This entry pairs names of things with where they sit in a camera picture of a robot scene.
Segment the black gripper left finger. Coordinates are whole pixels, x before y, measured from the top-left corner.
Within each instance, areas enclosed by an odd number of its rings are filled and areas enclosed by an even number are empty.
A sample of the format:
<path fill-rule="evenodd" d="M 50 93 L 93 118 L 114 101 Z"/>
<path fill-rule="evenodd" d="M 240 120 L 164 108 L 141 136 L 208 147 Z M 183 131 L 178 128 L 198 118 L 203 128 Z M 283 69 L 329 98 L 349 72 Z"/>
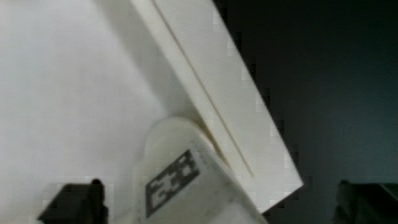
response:
<path fill-rule="evenodd" d="M 41 224 L 109 224 L 105 185 L 66 184 L 38 217 Z"/>

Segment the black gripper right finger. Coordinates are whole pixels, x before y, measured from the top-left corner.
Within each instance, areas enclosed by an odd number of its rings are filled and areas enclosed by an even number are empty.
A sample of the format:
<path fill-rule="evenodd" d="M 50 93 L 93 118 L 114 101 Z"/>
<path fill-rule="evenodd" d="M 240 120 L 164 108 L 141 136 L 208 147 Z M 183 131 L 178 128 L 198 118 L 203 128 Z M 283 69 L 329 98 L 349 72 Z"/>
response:
<path fill-rule="evenodd" d="M 398 224 L 398 184 L 340 182 L 333 224 Z"/>

